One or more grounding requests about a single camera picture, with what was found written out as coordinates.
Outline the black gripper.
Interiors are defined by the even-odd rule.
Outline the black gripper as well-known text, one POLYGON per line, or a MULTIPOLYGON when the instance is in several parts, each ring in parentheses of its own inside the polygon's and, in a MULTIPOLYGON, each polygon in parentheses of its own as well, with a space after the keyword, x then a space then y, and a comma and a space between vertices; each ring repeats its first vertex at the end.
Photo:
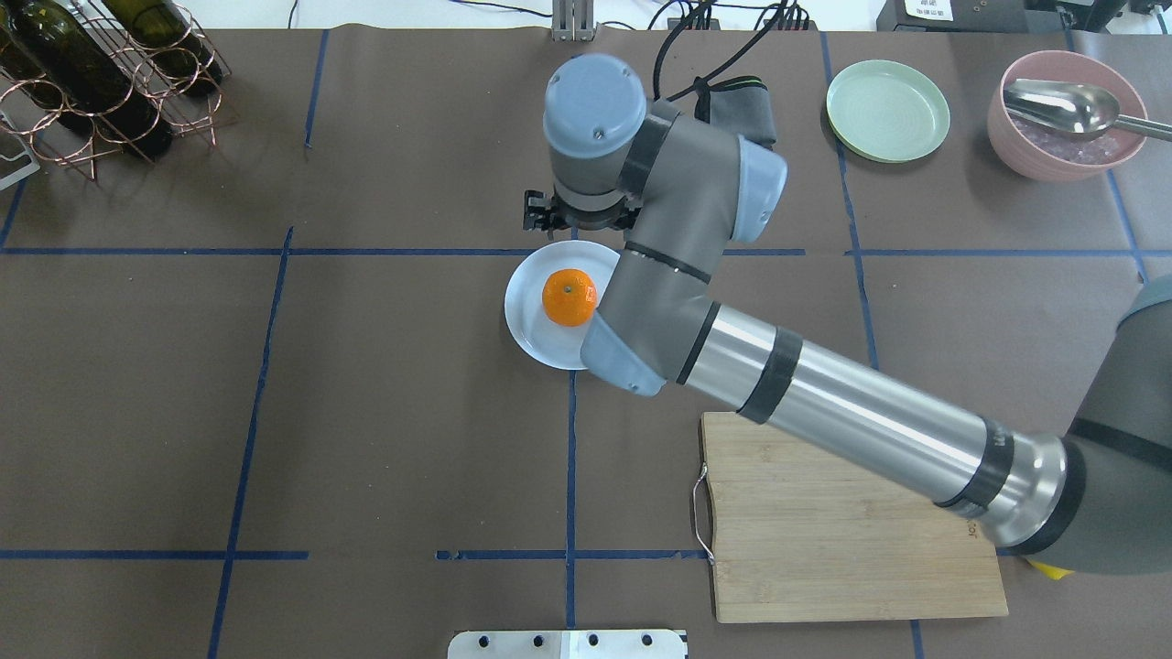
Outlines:
POLYGON ((568 204, 560 204, 556 209, 554 216, 561 220, 561 224, 579 231, 627 231, 635 225, 641 210, 641 206, 628 206, 624 203, 602 211, 582 211, 582 209, 568 204))

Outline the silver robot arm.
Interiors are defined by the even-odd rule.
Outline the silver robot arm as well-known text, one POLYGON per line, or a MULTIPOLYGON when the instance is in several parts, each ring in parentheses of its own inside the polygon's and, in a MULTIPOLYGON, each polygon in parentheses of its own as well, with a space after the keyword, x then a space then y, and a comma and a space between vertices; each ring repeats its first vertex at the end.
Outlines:
POLYGON ((604 53, 557 67, 543 130, 570 212, 640 204, 582 338, 586 371, 642 396, 703 392, 1045 566, 1168 571, 1168 276, 1120 318, 1067 434, 1030 437, 711 299, 728 243, 756 242, 781 201, 779 154, 649 101, 604 53))

